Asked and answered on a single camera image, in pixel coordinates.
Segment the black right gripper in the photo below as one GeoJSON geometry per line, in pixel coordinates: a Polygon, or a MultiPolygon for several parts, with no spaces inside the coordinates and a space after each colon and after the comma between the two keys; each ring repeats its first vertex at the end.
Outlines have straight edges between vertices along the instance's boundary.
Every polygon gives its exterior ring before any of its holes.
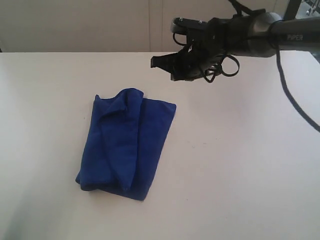
{"type": "Polygon", "coordinates": [[[199,78],[219,75],[234,77],[240,70],[235,55],[246,51],[249,28],[248,16],[231,19],[212,18],[204,30],[189,31],[184,50],[153,56],[151,68],[170,73],[170,80],[192,82],[199,78]]]}

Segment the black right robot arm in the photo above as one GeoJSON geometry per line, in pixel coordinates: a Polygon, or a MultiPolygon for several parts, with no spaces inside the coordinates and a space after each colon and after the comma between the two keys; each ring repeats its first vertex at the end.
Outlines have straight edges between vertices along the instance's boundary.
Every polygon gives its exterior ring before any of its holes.
{"type": "Polygon", "coordinates": [[[237,56],[269,58],[277,51],[318,51],[320,19],[284,21],[278,14],[234,15],[231,19],[212,18],[208,22],[174,18],[171,32],[186,36],[186,43],[176,53],[153,56],[151,68],[170,73],[172,81],[208,83],[219,76],[231,77],[223,70],[224,59],[237,56]]]}

